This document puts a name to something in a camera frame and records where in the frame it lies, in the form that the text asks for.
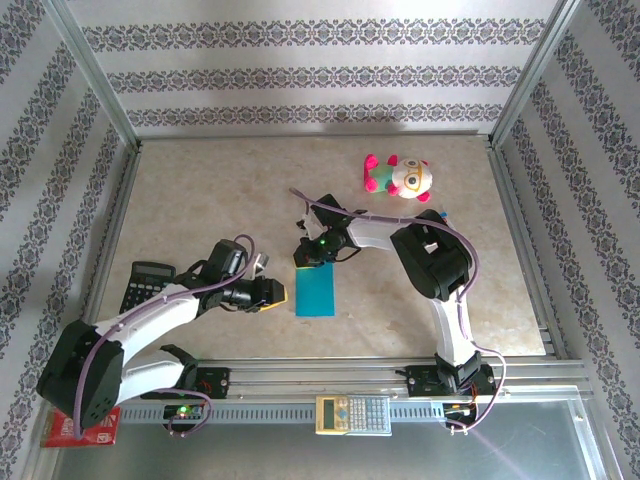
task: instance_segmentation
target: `red box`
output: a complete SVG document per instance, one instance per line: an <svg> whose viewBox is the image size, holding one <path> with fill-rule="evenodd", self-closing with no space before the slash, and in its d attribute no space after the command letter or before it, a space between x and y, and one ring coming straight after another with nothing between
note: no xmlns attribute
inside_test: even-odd
<svg viewBox="0 0 640 480"><path fill-rule="evenodd" d="M120 407L116 407L98 425L85 430L83 437L73 437L73 420L58 409L49 412L40 445L44 448L68 448L114 445L120 423Z"/></svg>

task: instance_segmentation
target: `yellow calculator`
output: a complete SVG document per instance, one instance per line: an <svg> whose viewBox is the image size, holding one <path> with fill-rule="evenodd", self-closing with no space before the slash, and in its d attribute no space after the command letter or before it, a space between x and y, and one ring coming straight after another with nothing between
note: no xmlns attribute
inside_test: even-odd
<svg viewBox="0 0 640 480"><path fill-rule="evenodd" d="M391 435L389 397L327 395L316 397L318 435Z"/></svg>

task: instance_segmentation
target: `patterned wallpaper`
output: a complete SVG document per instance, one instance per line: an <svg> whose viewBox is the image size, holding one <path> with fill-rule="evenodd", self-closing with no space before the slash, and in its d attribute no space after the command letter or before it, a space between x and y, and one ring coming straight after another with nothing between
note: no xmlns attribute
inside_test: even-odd
<svg viewBox="0 0 640 480"><path fill-rule="evenodd" d="M640 1L585 2L502 146L625 478L640 477L639 35Z"/></svg>
<svg viewBox="0 0 640 480"><path fill-rule="evenodd" d="M555 0L69 3L142 137L489 133Z"/></svg>
<svg viewBox="0 0 640 480"><path fill-rule="evenodd" d="M127 159L42 5L0 0L0 479L20 478L37 378L83 315Z"/></svg>

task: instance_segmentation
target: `plush toy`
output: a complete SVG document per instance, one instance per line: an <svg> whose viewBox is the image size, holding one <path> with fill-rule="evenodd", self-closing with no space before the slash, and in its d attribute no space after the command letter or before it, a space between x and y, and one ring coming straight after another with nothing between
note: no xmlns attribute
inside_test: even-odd
<svg viewBox="0 0 640 480"><path fill-rule="evenodd" d="M379 165L371 153L364 160L364 189L369 193L386 191L389 195L426 202L431 197L427 190L432 183L429 164L424 160L398 160L397 155L391 155L386 165Z"/></svg>

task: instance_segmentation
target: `calculator display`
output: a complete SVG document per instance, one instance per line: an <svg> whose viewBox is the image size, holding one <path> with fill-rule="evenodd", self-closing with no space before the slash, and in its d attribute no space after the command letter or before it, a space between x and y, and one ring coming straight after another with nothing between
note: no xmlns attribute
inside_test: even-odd
<svg viewBox="0 0 640 480"><path fill-rule="evenodd" d="M333 430L334 418L333 418L333 400L324 401L324 428Z"/></svg>
<svg viewBox="0 0 640 480"><path fill-rule="evenodd" d="M167 270L165 268L150 267L147 265L136 265L136 273L165 276L171 275L171 270Z"/></svg>

